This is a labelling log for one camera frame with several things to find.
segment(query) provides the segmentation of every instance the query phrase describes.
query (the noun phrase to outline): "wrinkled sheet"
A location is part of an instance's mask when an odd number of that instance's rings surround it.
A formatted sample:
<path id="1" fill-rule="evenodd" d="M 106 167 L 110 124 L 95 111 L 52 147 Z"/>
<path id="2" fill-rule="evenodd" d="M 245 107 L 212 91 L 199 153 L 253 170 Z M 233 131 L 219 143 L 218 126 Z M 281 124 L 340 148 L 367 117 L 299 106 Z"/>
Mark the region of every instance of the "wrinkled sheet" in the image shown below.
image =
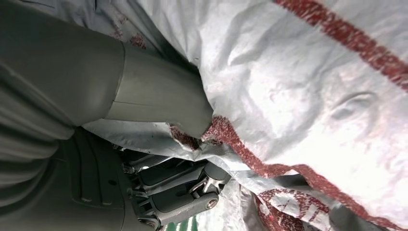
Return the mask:
<path id="1" fill-rule="evenodd" d="M 199 68 L 215 111 L 196 149 L 166 124 L 86 129 L 133 150 L 208 158 L 257 195 L 271 230 L 380 230 L 365 219 L 408 229 L 402 0 L 47 2 L 66 21 L 179 60 L 168 41 Z"/>

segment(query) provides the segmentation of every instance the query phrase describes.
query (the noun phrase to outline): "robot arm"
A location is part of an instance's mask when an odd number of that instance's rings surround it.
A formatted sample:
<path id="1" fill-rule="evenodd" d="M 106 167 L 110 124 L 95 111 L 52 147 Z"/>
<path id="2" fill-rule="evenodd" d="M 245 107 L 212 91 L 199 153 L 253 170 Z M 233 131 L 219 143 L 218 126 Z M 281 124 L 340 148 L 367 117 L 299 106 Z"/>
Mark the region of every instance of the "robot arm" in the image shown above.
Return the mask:
<path id="1" fill-rule="evenodd" d="M 132 172 L 75 128 L 170 122 L 199 138 L 213 110 L 198 76 L 15 3 L 1 1 L 0 15 L 2 230 L 153 230 L 214 207 L 230 178 L 221 169 L 168 160 Z"/>

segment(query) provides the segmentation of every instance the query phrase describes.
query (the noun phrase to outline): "crumpled plastic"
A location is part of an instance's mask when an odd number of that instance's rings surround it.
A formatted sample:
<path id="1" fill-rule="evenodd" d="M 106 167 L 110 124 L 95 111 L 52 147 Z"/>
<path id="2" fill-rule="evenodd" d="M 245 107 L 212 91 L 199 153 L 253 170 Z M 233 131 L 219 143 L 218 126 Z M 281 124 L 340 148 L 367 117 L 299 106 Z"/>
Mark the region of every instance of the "crumpled plastic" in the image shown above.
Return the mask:
<path id="1" fill-rule="evenodd" d="M 133 150 L 208 158 L 257 195 L 272 230 L 379 229 L 365 219 L 408 229 L 403 1 L 89 2 L 53 2 L 51 13 L 173 60 L 167 40 L 199 68 L 215 114 L 195 150 L 166 124 L 86 129 Z"/>

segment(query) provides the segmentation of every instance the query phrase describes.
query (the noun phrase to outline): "metal screw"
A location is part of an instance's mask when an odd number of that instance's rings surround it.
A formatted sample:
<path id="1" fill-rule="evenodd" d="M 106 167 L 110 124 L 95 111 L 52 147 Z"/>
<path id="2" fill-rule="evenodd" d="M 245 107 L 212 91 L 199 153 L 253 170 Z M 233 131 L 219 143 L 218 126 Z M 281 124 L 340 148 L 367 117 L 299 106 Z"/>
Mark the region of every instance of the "metal screw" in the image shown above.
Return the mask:
<path id="1" fill-rule="evenodd" d="M 148 226 L 154 228 L 154 223 L 153 223 L 153 222 L 147 222 L 146 225 L 148 225 Z"/>
<path id="2" fill-rule="evenodd" d="M 212 199 L 207 203 L 207 206 L 205 207 L 207 210 L 214 208 L 217 205 L 218 200 L 217 199 Z"/>

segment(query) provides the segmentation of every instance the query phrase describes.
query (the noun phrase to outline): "gray panel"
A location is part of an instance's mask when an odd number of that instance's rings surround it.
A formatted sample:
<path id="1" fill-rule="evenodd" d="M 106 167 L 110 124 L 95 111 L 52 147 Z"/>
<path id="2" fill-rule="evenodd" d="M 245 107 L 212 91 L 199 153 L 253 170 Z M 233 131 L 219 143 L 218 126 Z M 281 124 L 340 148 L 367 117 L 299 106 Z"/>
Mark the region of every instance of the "gray panel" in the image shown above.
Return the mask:
<path id="1" fill-rule="evenodd" d="M 200 138 L 213 114 L 200 79 L 127 44 L 125 53 L 122 81 L 106 118 L 174 123 Z"/>
<path id="2" fill-rule="evenodd" d="M 3 80 L 68 125 L 107 114 L 123 70 L 120 41 L 8 1 L 0 15 L 0 63 L 14 72 Z"/>

